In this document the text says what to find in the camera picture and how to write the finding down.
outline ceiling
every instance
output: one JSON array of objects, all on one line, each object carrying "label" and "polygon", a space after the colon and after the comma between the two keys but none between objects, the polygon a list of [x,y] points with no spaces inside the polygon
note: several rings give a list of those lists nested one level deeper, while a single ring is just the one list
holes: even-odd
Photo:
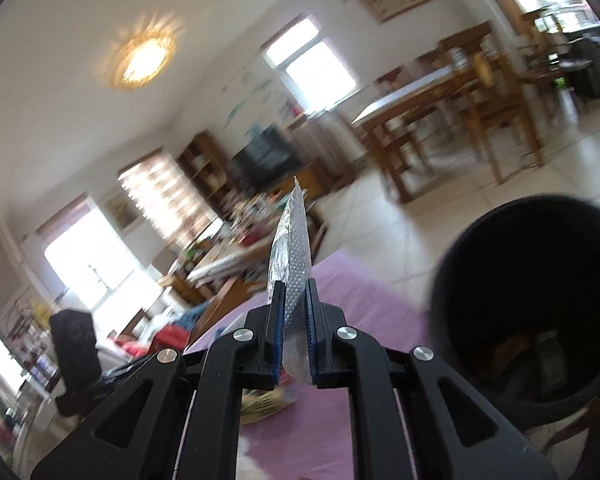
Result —
[{"label": "ceiling", "polygon": [[[0,6],[0,206],[9,216],[110,150],[170,123],[205,67],[277,0],[5,0]],[[143,15],[182,24],[172,63],[114,91],[98,67]]]}]

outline black television screen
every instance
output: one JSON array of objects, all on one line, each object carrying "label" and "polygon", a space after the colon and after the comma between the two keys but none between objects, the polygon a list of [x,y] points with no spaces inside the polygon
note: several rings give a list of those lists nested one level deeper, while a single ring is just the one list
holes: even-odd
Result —
[{"label": "black television screen", "polygon": [[275,126],[251,140],[233,159],[257,192],[302,168],[302,162]]}]

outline pink cloth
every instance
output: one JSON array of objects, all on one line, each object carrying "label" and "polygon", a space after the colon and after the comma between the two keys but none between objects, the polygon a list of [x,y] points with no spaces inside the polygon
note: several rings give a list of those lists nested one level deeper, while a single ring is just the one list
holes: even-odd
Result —
[{"label": "pink cloth", "polygon": [[[388,348],[409,351],[428,344],[426,314],[409,304],[343,251],[333,253],[313,268],[320,299],[343,309],[347,323],[374,336]],[[260,306],[258,294],[211,327],[189,351],[207,348],[218,328]],[[243,426],[249,455],[274,480],[346,480],[353,478],[348,394],[299,386],[299,400],[263,421]]]}]

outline black trash can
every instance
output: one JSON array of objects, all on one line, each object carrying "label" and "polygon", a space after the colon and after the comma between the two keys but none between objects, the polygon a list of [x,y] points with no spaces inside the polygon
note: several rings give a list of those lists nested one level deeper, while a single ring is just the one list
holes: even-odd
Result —
[{"label": "black trash can", "polygon": [[507,203],[442,260],[437,351],[526,430],[600,393],[600,209],[565,196]]}]

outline ceiling light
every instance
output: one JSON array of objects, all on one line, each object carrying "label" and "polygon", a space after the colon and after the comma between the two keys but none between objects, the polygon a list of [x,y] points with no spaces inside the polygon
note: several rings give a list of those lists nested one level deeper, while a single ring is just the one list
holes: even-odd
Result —
[{"label": "ceiling light", "polygon": [[174,34],[166,28],[146,28],[122,44],[114,55],[111,85],[133,90],[154,79],[176,51]]}]

